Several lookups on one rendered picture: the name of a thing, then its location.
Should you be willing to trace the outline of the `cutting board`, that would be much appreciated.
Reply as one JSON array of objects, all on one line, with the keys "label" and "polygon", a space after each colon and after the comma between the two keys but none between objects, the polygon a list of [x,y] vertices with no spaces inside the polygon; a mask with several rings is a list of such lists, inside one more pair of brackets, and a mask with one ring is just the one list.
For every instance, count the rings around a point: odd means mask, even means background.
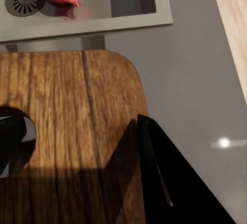
[{"label": "cutting board", "polygon": [[35,150],[0,178],[0,224],[146,224],[140,76],[108,50],[0,53],[0,117],[34,124]]}]

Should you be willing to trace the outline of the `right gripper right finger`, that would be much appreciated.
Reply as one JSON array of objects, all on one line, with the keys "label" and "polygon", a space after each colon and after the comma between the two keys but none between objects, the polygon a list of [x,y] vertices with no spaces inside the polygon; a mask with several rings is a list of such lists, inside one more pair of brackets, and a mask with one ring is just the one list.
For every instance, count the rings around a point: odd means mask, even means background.
[{"label": "right gripper right finger", "polygon": [[139,114],[137,137],[146,224],[236,224],[155,120]]}]

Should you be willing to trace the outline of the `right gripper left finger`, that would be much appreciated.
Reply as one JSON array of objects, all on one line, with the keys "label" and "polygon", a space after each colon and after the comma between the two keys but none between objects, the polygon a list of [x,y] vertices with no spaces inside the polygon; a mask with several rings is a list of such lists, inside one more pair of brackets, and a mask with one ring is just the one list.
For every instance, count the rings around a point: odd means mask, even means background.
[{"label": "right gripper left finger", "polygon": [[26,134],[22,114],[0,120],[0,176]]}]

